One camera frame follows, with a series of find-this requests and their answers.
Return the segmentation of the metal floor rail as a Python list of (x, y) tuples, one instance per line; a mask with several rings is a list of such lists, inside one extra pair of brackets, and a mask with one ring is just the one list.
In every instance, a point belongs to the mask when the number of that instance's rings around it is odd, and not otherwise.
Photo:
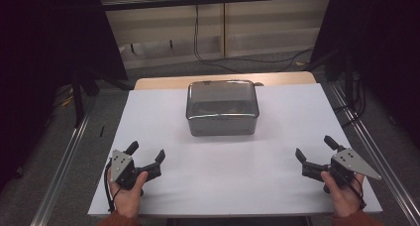
[(340, 105), (344, 108), (344, 112), (350, 121), (350, 125), (356, 131), (359, 139), (362, 141), (371, 160), (374, 162), (378, 171), (381, 173), (383, 180), (386, 182), (393, 198), (396, 200), (406, 219), (411, 226), (420, 226), (420, 208), (417, 206), (415, 200), (399, 180), (391, 168), (391, 165), (385, 159), (383, 153), (380, 151), (378, 145), (372, 138), (367, 127), (360, 119), (358, 114), (347, 107), (347, 101), (341, 86), (338, 83), (332, 83), (331, 90)]
[(72, 136), (66, 145), (65, 152), (59, 162), (48, 190), (30, 224), (30, 226), (48, 226), (54, 206), (63, 187), (68, 170), (88, 125), (91, 112), (96, 104), (96, 97), (89, 97), (86, 100), (85, 113), (77, 127), (74, 128)]

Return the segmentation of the white table sheet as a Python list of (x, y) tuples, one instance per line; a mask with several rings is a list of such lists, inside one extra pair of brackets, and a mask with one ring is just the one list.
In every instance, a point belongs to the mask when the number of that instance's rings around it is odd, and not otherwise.
[(143, 217), (242, 217), (329, 213), (321, 182), (305, 177), (295, 156), (329, 162), (325, 144), (346, 138), (319, 84), (260, 86), (260, 117), (247, 136), (194, 137), (185, 117), (184, 89), (130, 92), (113, 146), (132, 142), (138, 166), (165, 152), (161, 175), (146, 183)]

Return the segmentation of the black metal stand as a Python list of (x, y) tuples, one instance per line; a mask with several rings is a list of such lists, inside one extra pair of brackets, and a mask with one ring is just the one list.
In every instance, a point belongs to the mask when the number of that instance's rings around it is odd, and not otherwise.
[(99, 93), (99, 87), (95, 82), (94, 71), (90, 68), (76, 67), (71, 76), (71, 87), (75, 106), (75, 128), (81, 125), (84, 118), (84, 108), (81, 90), (88, 96), (95, 96)]

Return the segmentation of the person's left hand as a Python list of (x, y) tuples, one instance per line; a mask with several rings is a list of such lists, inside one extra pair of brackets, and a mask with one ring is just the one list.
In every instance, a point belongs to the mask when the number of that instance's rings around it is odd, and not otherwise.
[(148, 173), (143, 171), (137, 177), (135, 185), (130, 190), (121, 189), (116, 182), (108, 181), (108, 186), (114, 200), (116, 211), (127, 218), (137, 219), (141, 206), (141, 192), (146, 183)]

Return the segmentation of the person's right hand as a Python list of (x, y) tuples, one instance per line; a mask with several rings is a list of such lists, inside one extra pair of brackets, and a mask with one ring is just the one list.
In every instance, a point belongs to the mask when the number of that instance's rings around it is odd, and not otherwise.
[(355, 174), (355, 178), (352, 181), (354, 190), (349, 186), (339, 187), (331, 175), (326, 171), (322, 171), (321, 176), (330, 190), (334, 216), (347, 217), (361, 209), (360, 195), (363, 191), (363, 182), (365, 178), (362, 174)]

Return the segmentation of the black curtain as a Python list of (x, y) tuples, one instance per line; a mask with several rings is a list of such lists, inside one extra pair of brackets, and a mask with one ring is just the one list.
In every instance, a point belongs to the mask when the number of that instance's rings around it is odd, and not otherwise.
[(0, 0), (0, 191), (40, 138), (56, 90), (126, 79), (101, 0)]
[(311, 59), (348, 53), (420, 149), (420, 0), (329, 0)]

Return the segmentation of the grey plastic storage box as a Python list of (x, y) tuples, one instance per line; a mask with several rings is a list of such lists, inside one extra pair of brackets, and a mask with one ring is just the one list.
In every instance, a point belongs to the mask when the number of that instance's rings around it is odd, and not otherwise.
[(188, 86), (188, 120), (256, 119), (259, 116), (255, 85), (249, 80), (196, 81)]

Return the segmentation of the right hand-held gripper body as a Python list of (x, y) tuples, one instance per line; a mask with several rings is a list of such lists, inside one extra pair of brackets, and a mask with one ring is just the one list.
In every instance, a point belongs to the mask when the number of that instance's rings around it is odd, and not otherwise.
[(382, 176), (353, 149), (343, 149), (335, 153), (326, 171), (339, 187), (350, 185), (356, 173), (382, 180)]

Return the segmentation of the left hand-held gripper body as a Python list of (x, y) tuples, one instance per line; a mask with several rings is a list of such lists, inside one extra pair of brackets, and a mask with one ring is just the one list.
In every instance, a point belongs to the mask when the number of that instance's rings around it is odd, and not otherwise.
[(110, 176), (112, 183), (117, 183), (123, 189), (130, 190), (142, 172), (140, 168), (135, 167), (134, 160), (130, 155), (118, 150), (112, 152)]

